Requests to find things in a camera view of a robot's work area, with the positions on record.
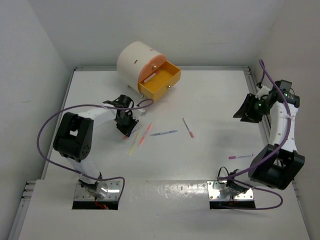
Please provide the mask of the orange thin pen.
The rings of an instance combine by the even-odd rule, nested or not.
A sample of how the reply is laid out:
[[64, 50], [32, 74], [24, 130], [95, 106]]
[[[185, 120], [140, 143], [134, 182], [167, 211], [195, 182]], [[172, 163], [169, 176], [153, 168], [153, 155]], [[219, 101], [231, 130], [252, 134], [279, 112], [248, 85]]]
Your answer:
[[143, 136], [142, 136], [141, 140], [139, 141], [138, 147], [140, 147], [140, 146], [143, 144], [143, 142], [144, 142], [144, 140], [145, 140], [145, 138], [146, 138], [147, 134], [149, 133], [149, 131], [150, 131], [151, 127], [152, 127], [152, 123], [150, 123], [150, 124], [148, 125], [147, 129], [145, 130], [145, 132], [144, 132], [144, 134], [143, 134]]

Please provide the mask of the yellow thin pen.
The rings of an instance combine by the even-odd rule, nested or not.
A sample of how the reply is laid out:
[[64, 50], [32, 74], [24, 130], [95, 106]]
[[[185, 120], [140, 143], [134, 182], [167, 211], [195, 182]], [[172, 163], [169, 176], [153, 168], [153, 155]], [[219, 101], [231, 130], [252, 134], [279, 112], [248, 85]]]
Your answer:
[[128, 152], [128, 154], [127, 154], [128, 157], [131, 156], [131, 154], [132, 154], [132, 152], [133, 152], [133, 150], [134, 150], [134, 148], [135, 148], [137, 139], [138, 139], [139, 136], [140, 136], [140, 132], [141, 132], [140, 130], [137, 130], [137, 133], [136, 133], [136, 135], [135, 135], [135, 137], [134, 137], [134, 140], [133, 140], [133, 142], [132, 142], [132, 145], [131, 145], [131, 147], [130, 147], [130, 149], [129, 149], [129, 152]]

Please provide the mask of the blue ballpoint pen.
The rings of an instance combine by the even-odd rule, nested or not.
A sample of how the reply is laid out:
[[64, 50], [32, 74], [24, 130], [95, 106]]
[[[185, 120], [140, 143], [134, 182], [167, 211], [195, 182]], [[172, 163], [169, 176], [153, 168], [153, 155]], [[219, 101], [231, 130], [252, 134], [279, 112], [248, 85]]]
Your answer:
[[178, 130], [168, 130], [168, 131], [163, 131], [163, 132], [152, 133], [152, 134], [150, 134], [150, 136], [151, 137], [161, 136], [161, 135], [173, 134], [173, 133], [177, 133], [177, 132], [178, 132]]

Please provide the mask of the salmon cap white marker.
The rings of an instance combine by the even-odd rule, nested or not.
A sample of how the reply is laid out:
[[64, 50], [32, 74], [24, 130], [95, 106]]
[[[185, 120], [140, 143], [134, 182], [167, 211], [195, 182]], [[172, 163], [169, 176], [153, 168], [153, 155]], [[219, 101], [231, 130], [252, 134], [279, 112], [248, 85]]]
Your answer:
[[194, 134], [193, 134], [193, 132], [191, 131], [191, 129], [189, 128], [189, 126], [188, 126], [188, 124], [187, 124], [187, 122], [186, 122], [186, 119], [183, 117], [182, 118], [182, 121], [183, 121], [183, 123], [184, 123], [184, 125], [185, 125], [185, 127], [186, 127], [186, 129], [187, 129], [187, 131], [188, 131], [188, 133], [189, 133], [189, 135], [190, 135], [190, 137], [191, 138], [194, 138]]

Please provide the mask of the pink marker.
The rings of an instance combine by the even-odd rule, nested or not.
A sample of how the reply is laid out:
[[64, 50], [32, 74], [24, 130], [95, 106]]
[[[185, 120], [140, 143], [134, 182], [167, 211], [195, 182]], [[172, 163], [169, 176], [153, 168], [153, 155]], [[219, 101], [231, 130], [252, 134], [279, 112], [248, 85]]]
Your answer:
[[158, 74], [158, 71], [155, 71], [154, 73], [152, 73], [150, 76], [148, 76], [146, 79], [144, 79], [142, 82], [146, 83], [148, 82], [150, 79], [152, 79], [153, 77], [155, 77]]

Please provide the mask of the white round drawer cabinet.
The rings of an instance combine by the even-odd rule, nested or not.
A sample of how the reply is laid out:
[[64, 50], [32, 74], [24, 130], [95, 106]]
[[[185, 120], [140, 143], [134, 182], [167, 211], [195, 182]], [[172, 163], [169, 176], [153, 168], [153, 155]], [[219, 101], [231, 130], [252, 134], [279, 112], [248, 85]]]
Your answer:
[[[160, 100], [180, 79], [181, 69], [154, 48], [136, 41], [128, 45], [116, 63], [119, 78], [136, 92], [155, 102]], [[152, 73], [148, 82], [142, 81]]]

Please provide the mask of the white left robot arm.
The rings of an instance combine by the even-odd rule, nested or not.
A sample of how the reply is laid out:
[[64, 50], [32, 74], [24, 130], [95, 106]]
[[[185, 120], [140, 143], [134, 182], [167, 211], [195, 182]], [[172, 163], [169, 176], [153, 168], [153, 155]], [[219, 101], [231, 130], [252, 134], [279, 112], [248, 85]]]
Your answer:
[[53, 148], [79, 172], [81, 187], [97, 198], [107, 195], [108, 186], [105, 182], [97, 180], [103, 178], [102, 174], [89, 158], [94, 128], [115, 121], [116, 128], [129, 137], [136, 128], [139, 117], [145, 112], [140, 109], [138, 114], [134, 115], [130, 109], [133, 107], [134, 101], [129, 96], [121, 94], [113, 101], [103, 102], [103, 107], [78, 114], [66, 112], [60, 122]]

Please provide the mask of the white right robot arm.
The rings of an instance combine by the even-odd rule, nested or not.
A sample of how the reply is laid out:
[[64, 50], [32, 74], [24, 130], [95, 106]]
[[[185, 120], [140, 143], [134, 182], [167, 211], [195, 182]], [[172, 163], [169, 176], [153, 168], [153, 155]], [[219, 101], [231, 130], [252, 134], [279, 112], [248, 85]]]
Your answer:
[[252, 160], [249, 171], [236, 175], [226, 187], [235, 193], [245, 193], [249, 186], [266, 186], [284, 190], [295, 178], [305, 163], [298, 154], [295, 143], [295, 118], [300, 107], [300, 97], [290, 92], [292, 83], [278, 80], [272, 88], [261, 86], [257, 94], [247, 94], [240, 109], [234, 114], [241, 122], [259, 123], [263, 116], [270, 116], [268, 144]]

